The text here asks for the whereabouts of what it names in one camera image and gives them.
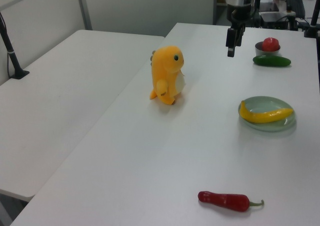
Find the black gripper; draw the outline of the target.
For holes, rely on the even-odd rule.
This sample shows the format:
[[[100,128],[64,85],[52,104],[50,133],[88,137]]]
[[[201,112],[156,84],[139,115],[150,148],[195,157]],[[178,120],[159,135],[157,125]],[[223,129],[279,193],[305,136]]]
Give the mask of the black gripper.
[[[227,4],[227,20],[231,22],[231,28],[228,28],[226,37],[228,57],[234,57],[235,47],[242,45],[242,37],[245,32],[244,25],[251,18],[251,11],[251,5],[241,7]]]

